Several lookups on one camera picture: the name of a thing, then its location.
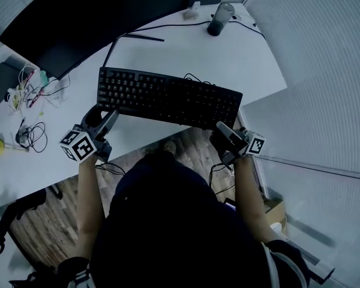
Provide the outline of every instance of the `cardboard box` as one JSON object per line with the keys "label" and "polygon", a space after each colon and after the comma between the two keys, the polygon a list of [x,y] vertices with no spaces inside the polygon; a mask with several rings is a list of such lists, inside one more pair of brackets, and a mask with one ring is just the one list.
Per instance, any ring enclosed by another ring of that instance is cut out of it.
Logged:
{"label": "cardboard box", "polygon": [[264,206],[268,224],[281,223],[281,232],[286,235],[287,218],[283,201],[280,199],[266,199],[264,200]]}

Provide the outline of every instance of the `keyboard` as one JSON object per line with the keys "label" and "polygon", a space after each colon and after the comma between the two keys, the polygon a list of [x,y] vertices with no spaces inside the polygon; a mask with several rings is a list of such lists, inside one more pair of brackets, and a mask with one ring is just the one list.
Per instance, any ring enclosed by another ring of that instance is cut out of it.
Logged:
{"label": "keyboard", "polygon": [[97,107],[103,111],[214,130],[232,128],[242,94],[208,83],[145,71],[101,67]]}

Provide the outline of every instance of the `white desk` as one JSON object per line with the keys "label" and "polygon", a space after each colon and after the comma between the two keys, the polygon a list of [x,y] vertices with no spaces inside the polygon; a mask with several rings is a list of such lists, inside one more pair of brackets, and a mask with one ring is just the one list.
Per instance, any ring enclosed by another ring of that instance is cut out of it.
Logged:
{"label": "white desk", "polygon": [[[253,20],[242,4],[234,4],[241,22],[250,26]],[[211,19],[217,5],[199,9],[197,20],[184,22],[181,13],[156,20],[147,26],[170,23],[196,23]],[[192,73],[202,81],[243,93],[242,105],[286,88],[280,69],[264,38],[237,23],[228,23],[221,35],[210,36],[208,24],[165,27],[140,32],[163,38],[165,42],[122,38],[108,60],[107,66],[129,68],[184,77]],[[110,45],[93,54],[70,73],[71,86],[64,90],[65,101],[60,108],[45,102],[38,121],[47,126],[48,145],[40,154],[5,150],[0,156],[0,206],[46,188],[78,173],[78,165],[69,160],[58,141],[64,133],[81,122],[84,114],[96,103],[97,79]],[[62,80],[68,84],[68,77]],[[26,124],[38,115],[42,100],[26,110]],[[0,104],[0,134],[11,142],[22,117],[19,112],[9,116],[7,105]],[[112,146],[110,159],[163,139],[188,128],[160,121],[121,115],[107,139]]]}

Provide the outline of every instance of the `monitor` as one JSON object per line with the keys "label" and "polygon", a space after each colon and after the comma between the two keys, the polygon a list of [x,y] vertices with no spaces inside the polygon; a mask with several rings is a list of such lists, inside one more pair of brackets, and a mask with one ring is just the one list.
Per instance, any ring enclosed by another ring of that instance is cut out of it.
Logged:
{"label": "monitor", "polygon": [[221,0],[34,0],[0,41],[48,76],[61,79],[121,35],[194,1],[206,5]]}

